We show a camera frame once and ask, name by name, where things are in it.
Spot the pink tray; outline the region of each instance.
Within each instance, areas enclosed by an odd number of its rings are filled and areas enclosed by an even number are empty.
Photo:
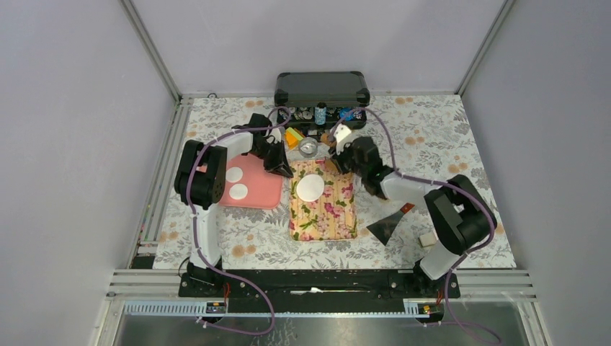
[[[282,195],[282,177],[267,173],[263,168],[263,160],[254,155],[237,156],[227,163],[227,169],[239,167],[244,175],[237,182],[225,182],[225,193],[220,204],[228,207],[273,209],[280,204]],[[248,187],[248,195],[244,199],[234,200],[229,197],[229,189],[235,184]]]

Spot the white circle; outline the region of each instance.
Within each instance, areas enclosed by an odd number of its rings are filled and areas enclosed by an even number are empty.
[[[243,176],[244,172],[242,172],[242,168],[231,167],[230,169],[227,169],[227,172],[225,173],[225,180],[228,182],[239,182]]]
[[[324,191],[324,180],[320,175],[309,174],[297,184],[297,196],[305,202],[318,200]]]
[[[243,200],[248,195],[248,187],[244,184],[235,184],[229,189],[229,197],[234,200]]]

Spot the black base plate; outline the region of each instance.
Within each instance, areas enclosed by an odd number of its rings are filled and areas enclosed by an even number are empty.
[[[404,312],[404,298],[437,298],[437,290],[422,294],[413,289],[414,274],[397,270],[227,270],[256,283],[269,297],[278,313],[367,313]],[[241,281],[218,277],[215,285],[181,276],[178,295],[191,298],[221,298],[224,283],[231,288],[228,312],[267,313],[264,299]],[[293,294],[312,288],[325,293]],[[450,298],[459,298],[456,276],[450,278]]]

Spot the orange object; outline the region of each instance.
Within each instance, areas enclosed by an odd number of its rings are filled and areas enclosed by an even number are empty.
[[[303,135],[294,128],[288,128],[285,133],[285,138],[287,141],[288,148],[294,149],[299,144],[299,142],[303,140]]]
[[[329,134],[328,133],[323,133],[323,135],[321,136],[321,142],[325,143],[330,148],[332,148],[332,147],[334,147],[336,145],[335,142],[331,142],[329,140]]]

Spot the floral table mat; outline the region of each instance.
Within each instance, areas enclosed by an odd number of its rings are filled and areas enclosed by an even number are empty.
[[[352,173],[333,172],[325,160],[293,161],[290,168],[295,175],[289,182],[290,237],[298,241],[356,238]],[[297,186],[309,174],[322,177],[324,190],[318,200],[304,202],[298,197]]]
[[[196,99],[185,141],[207,142],[234,125],[247,123],[253,112],[267,114],[273,98]],[[496,236],[486,248],[472,253],[460,267],[515,267],[502,220],[483,169],[477,145],[459,96],[373,97],[370,108],[381,113],[391,132],[398,167],[405,173],[432,179],[449,179],[461,173],[469,177],[499,221]],[[388,140],[372,119],[360,130],[377,143],[390,164]],[[327,156],[321,145],[314,159]],[[289,161],[304,160],[289,151]],[[395,213],[407,201],[384,201],[369,195],[354,179],[358,237],[346,241],[294,241],[289,235],[289,180],[285,179],[280,205],[272,210],[223,208],[217,218],[223,266],[228,269],[409,269],[426,254],[418,237],[433,230],[426,208],[406,214],[384,247],[365,228]],[[161,226],[161,238],[153,268],[177,269],[191,249],[191,225],[187,207],[170,191]]]

